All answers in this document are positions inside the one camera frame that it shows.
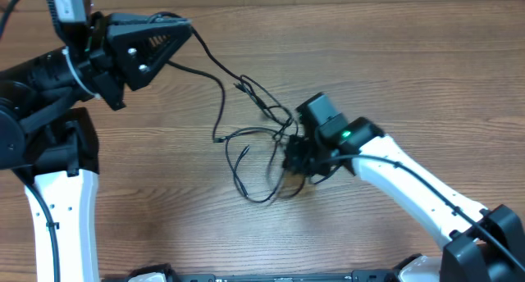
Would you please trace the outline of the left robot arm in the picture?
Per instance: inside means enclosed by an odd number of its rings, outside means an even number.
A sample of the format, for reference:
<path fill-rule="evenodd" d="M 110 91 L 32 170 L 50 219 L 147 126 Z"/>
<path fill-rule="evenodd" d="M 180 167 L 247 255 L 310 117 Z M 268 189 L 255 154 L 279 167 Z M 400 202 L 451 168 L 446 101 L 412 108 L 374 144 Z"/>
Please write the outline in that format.
<path fill-rule="evenodd" d="M 1 167 L 24 184 L 40 281 L 97 281 L 98 136 L 84 103 L 122 109 L 191 37 L 188 19 L 96 12 L 63 46 L 1 73 Z"/>

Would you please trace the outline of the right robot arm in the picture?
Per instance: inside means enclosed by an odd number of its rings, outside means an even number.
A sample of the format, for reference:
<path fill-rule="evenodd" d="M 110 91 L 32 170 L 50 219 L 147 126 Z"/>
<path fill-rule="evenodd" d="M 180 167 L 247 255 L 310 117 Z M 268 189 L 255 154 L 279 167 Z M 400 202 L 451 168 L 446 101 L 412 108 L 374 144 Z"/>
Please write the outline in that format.
<path fill-rule="evenodd" d="M 440 257 L 415 254 L 391 270 L 355 270 L 352 281 L 522 281 L 524 228 L 505 205 L 490 209 L 418 164 L 365 117 L 354 121 L 318 93 L 296 108 L 283 167 L 324 180 L 338 169 L 380 189 L 432 237 Z"/>

